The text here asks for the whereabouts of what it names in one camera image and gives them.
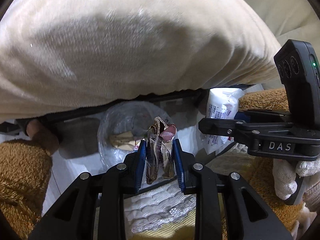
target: metal screw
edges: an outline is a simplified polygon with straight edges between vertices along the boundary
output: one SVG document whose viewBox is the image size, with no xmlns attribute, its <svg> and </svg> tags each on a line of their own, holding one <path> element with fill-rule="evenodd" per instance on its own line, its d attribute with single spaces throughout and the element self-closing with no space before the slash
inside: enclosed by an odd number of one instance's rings
<svg viewBox="0 0 320 240">
<path fill-rule="evenodd" d="M 240 179 L 240 175 L 239 175 L 239 173 L 233 172 L 233 173 L 231 173 L 231 178 Z"/>
<path fill-rule="evenodd" d="M 126 167 L 127 167 L 127 165 L 125 165 L 124 163 L 119 163 L 119 164 L 117 165 L 117 169 L 118 169 L 118 170 L 124 170 Z"/>
<path fill-rule="evenodd" d="M 202 170 L 203 166 L 201 163 L 195 163 L 193 164 L 193 168 L 199 171 L 199 170 Z"/>
<path fill-rule="evenodd" d="M 89 178 L 89 173 L 87 172 L 81 173 L 80 179 L 87 179 L 87 178 Z"/>
</svg>

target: paper packaging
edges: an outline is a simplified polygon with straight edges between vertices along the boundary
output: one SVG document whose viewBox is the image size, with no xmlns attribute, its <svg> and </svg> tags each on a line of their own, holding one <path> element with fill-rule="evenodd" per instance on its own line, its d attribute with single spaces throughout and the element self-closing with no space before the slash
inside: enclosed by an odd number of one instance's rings
<svg viewBox="0 0 320 240">
<path fill-rule="evenodd" d="M 207 103 L 207 118 L 234 119 L 238 112 L 238 100 L 244 95 L 240 88 L 213 88 L 210 89 Z M 207 154 L 226 147 L 233 141 L 232 137 L 206 135 L 203 141 Z"/>
</svg>

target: beige plush fabric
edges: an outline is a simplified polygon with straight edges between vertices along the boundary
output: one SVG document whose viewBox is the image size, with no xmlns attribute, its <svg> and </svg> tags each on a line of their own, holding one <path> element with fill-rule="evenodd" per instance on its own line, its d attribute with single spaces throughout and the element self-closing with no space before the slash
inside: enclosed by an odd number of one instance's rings
<svg viewBox="0 0 320 240">
<path fill-rule="evenodd" d="M 0 119 L 266 82 L 279 49 L 243 0 L 15 0 L 0 22 Z"/>
<path fill-rule="evenodd" d="M 310 42 L 320 54 L 320 20 L 308 0 L 244 0 L 267 24 L 280 45 L 288 39 Z M 265 90 L 283 88 L 280 77 L 262 84 Z"/>
</svg>

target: brown fuzzy sleeve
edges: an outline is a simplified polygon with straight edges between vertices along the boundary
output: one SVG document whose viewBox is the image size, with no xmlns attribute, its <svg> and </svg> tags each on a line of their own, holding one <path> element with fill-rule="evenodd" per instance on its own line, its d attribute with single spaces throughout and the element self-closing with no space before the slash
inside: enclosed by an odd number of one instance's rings
<svg viewBox="0 0 320 240">
<path fill-rule="evenodd" d="M 239 111 L 266 109 L 289 111 L 284 88 L 248 93 L 239 99 Z"/>
<path fill-rule="evenodd" d="M 21 239 L 39 220 L 51 175 L 50 152 L 35 141 L 0 144 L 0 208 Z"/>
</svg>

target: human hand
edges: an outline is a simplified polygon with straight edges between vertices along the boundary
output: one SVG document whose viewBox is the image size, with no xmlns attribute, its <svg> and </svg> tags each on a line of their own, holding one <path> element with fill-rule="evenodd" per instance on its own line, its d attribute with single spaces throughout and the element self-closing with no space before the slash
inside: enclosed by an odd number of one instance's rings
<svg viewBox="0 0 320 240">
<path fill-rule="evenodd" d="M 39 120 L 31 120 L 27 125 L 26 131 L 30 139 L 48 150 L 50 155 L 58 150 L 59 140 L 57 136 L 39 122 Z"/>
<path fill-rule="evenodd" d="M 320 159 L 298 162 L 296 167 L 286 160 L 274 159 L 272 174 L 276 195 L 282 200 L 288 199 L 297 190 L 296 174 L 301 177 L 310 176 L 303 199 L 310 211 L 317 209 L 320 203 Z"/>
</svg>

